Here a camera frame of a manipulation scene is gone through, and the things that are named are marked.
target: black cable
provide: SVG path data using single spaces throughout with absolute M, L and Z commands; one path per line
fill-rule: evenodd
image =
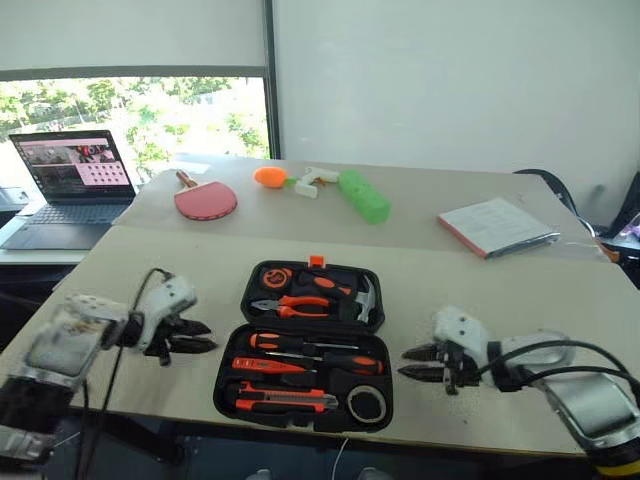
M 520 383 L 520 386 L 526 387 L 527 385 L 530 385 L 533 382 L 540 380 L 541 378 L 548 377 L 550 375 L 558 375 L 560 373 L 574 373 L 574 372 L 606 373 L 608 375 L 624 378 L 627 382 L 629 382 L 629 385 L 631 386 L 632 390 L 640 391 L 640 382 L 636 380 L 633 376 L 629 375 L 628 373 L 620 372 L 618 370 L 613 370 L 611 368 L 594 367 L 594 366 L 551 368 L 549 370 L 545 370 L 544 372 L 534 373 L 533 375 L 527 377 Z
M 133 305 L 131 307 L 132 311 L 135 311 L 138 308 L 138 304 L 140 303 L 140 299 L 142 298 L 142 294 L 144 293 L 147 284 L 149 283 L 149 280 L 151 279 L 151 276 L 155 273 L 155 272 L 159 272 L 162 273 L 162 275 L 164 275 L 165 279 L 171 278 L 173 275 L 169 272 L 167 272 L 166 270 L 163 270 L 161 268 L 157 268 L 154 267 L 151 270 L 149 270 L 147 272 L 147 274 L 145 275 L 144 279 L 142 280 L 142 283 L 140 284 L 140 287 L 138 288 L 138 292 L 136 293 L 136 297 L 133 301 Z M 96 452 L 96 448 L 98 447 L 98 441 L 100 440 L 100 435 L 102 434 L 102 430 L 104 428 L 104 423 L 106 421 L 106 413 L 107 413 L 107 407 L 109 406 L 109 400 L 111 399 L 111 392 L 113 390 L 113 385 L 115 383 L 115 379 L 116 379 L 116 375 L 118 373 L 118 368 L 120 367 L 120 359 L 122 358 L 122 350 L 123 347 L 120 347 L 118 349 L 118 356 L 116 357 L 116 361 L 113 365 L 113 370 L 111 371 L 111 378 L 109 379 L 109 385 L 107 386 L 107 394 L 104 397 L 104 401 L 102 402 L 102 408 L 100 409 L 100 418 L 98 420 L 98 426 L 96 428 L 95 434 L 93 435 L 93 438 L 91 439 L 91 444 L 89 445 L 88 448 L 88 453 L 87 453 L 87 460 L 85 462 L 84 468 L 82 470 L 82 479 L 86 479 L 87 475 L 89 474 L 89 469 L 91 468 L 91 462 L 93 461 L 93 457 L 95 455 Z
M 89 469 L 91 468 L 91 462 L 93 461 L 93 456 L 96 453 L 96 448 L 98 446 L 98 440 L 100 440 L 100 435 L 102 434 L 102 429 L 104 428 L 104 422 L 106 420 L 106 412 L 107 407 L 109 406 L 109 400 L 111 399 L 111 392 L 113 390 L 113 384 L 115 383 L 116 375 L 118 373 L 118 367 L 120 366 L 120 358 L 122 358 L 122 350 L 123 347 L 118 349 L 118 355 L 116 357 L 116 361 L 113 365 L 113 370 L 111 371 L 111 378 L 109 379 L 109 386 L 107 387 L 107 394 L 104 397 L 104 401 L 102 402 L 102 408 L 100 409 L 100 418 L 98 420 L 98 426 L 96 431 L 91 439 L 91 443 L 88 447 L 87 460 L 84 464 L 84 468 L 82 470 L 82 479 L 86 479 L 89 475 Z
M 154 267 L 151 270 L 149 270 L 147 274 L 144 276 L 144 279 L 142 280 L 140 287 L 138 287 L 138 293 L 136 293 L 136 298 L 133 300 L 131 310 L 135 311 L 135 309 L 138 308 L 138 304 L 140 303 L 140 298 L 142 298 L 142 294 L 144 293 L 145 288 L 147 288 L 147 283 L 149 283 L 149 280 L 151 279 L 151 275 L 153 275 L 155 272 L 158 272 L 164 275 L 165 279 L 168 279 L 173 276 L 171 273 L 167 272 L 166 270 L 163 270 L 162 268 Z
M 481 375 L 488 372 L 499 363 L 506 362 L 507 360 L 511 360 L 512 358 L 519 357 L 520 355 L 524 355 L 525 353 L 529 353 L 533 350 L 538 350 L 540 348 L 548 348 L 548 347 L 582 347 L 582 348 L 586 348 L 587 350 L 593 350 L 594 352 L 599 353 L 600 355 L 605 357 L 607 360 L 609 360 L 611 363 L 613 363 L 616 367 L 618 367 L 618 369 L 622 373 L 629 373 L 627 368 L 623 365 L 623 363 L 620 360 L 618 360 L 612 354 L 607 352 L 604 348 L 594 345 L 593 343 L 580 342 L 578 340 L 547 340 L 545 342 L 532 343 L 531 345 L 526 345 L 521 348 L 516 348 L 515 350 L 509 353 L 500 355 L 499 357 L 496 357 L 493 360 L 491 360 L 485 366 L 477 369 L 475 372 L 473 372 L 473 374 L 480 377 Z
M 80 435 L 78 435 L 78 452 L 76 456 L 76 467 L 73 471 L 73 478 L 78 480 L 80 475 L 80 465 L 82 464 L 82 445 L 84 444 L 84 432 L 87 426 L 87 416 L 89 415 L 89 386 L 87 381 L 82 382 L 82 419 L 80 420 Z

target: screwdriver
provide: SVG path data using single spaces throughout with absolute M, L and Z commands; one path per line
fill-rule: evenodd
M 360 350 L 355 345 L 338 345 L 335 343 L 307 343 L 301 337 L 287 337 L 277 333 L 254 333 L 249 337 L 249 345 L 262 350 L 301 350 L 305 345 L 313 345 L 320 348 L 346 348 L 348 350 Z
M 279 357 L 299 358 L 323 362 L 327 367 L 337 367 L 359 375 L 380 375 L 382 373 L 382 362 L 371 357 L 362 355 L 336 355 L 335 353 L 325 353 L 322 357 L 307 357 L 297 353 L 264 352 L 266 355 L 277 355 Z
M 319 275 L 313 275 L 309 272 L 301 272 L 298 277 L 298 282 L 302 285 L 308 285 L 312 283 L 325 294 L 337 298 L 350 297 L 353 293 L 351 287 L 341 285 L 327 277 L 321 277 Z
M 231 368 L 235 370 L 249 370 L 261 373 L 302 373 L 314 372 L 307 370 L 300 365 L 292 363 L 276 362 L 264 358 L 235 357 L 231 363 Z

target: tool case lid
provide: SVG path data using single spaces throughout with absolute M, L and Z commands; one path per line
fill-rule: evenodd
M 294 272 L 294 275 L 302 269 L 318 275 L 331 274 L 332 277 L 352 275 L 353 273 L 356 273 L 358 275 L 357 292 L 364 292 L 367 288 L 366 281 L 364 280 L 364 276 L 366 276 L 375 290 L 375 305 L 369 311 L 369 322 L 364 323 L 356 321 L 353 319 L 353 312 L 349 310 L 349 308 L 360 308 L 355 301 L 357 293 L 354 294 L 354 300 L 352 302 L 341 302 L 341 305 L 344 305 L 343 308 L 339 308 L 337 315 L 330 320 L 303 317 L 279 318 L 276 315 L 260 314 L 251 306 L 254 301 L 278 300 L 284 295 L 292 296 L 290 293 L 269 291 L 262 288 L 260 275 L 265 271 L 265 269 L 270 268 L 289 268 Z M 306 295 L 324 296 L 319 295 L 318 293 L 307 293 Z M 282 330 L 283 332 L 335 332 L 344 334 L 372 335 L 380 328 L 385 320 L 380 281 L 374 272 L 359 267 L 325 264 L 324 258 L 316 255 L 310 257 L 309 262 L 296 262 L 289 260 L 267 260 L 260 262 L 251 272 L 251 276 L 249 277 L 247 287 L 240 303 L 240 310 L 247 319 L 247 322 L 250 324 L 257 327 Z

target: robotic arm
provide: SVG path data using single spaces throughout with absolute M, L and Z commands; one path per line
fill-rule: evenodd
M 211 333 L 206 325 L 180 317 L 196 303 L 193 287 L 184 277 L 159 271 L 162 283 L 134 310 L 90 295 L 71 295 L 58 307 L 0 390 L 0 460 L 17 466 L 47 461 L 55 429 L 100 350 L 128 347 L 159 357 L 164 366 L 169 352 L 216 347 L 197 338 Z
M 480 380 L 501 392 L 530 384 L 545 394 L 602 475 L 640 474 L 640 411 L 611 375 L 589 371 L 543 376 L 542 372 L 569 367 L 574 360 L 575 347 L 558 344 L 581 342 L 551 331 L 490 341 L 478 320 L 455 307 L 436 313 L 434 338 L 434 343 L 403 354 L 403 358 L 428 364 L 409 365 L 399 372 L 424 382 L 443 382 L 449 395 L 456 395 L 458 387 L 477 386 Z M 523 348 L 540 342 L 556 345 Z M 518 354 L 518 349 L 530 351 Z M 637 386 L 632 385 L 632 391 L 639 396 Z

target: paper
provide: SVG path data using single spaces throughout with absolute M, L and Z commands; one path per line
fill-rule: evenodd
M 439 221 L 482 257 L 559 236 L 503 198 L 443 213 Z

